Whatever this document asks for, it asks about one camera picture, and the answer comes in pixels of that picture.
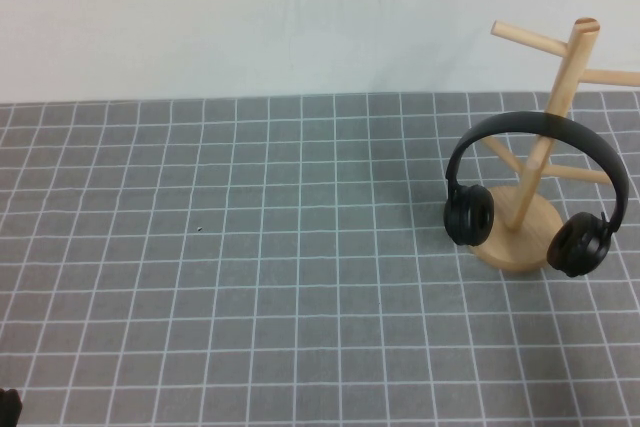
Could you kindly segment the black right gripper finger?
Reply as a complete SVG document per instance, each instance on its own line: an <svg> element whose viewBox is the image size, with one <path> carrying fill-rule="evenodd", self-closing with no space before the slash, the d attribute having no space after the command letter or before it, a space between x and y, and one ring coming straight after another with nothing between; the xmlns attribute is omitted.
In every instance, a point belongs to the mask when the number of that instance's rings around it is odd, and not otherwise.
<svg viewBox="0 0 640 427"><path fill-rule="evenodd" d="M5 427L16 427L22 412L22 400L14 388L5 390Z"/></svg>

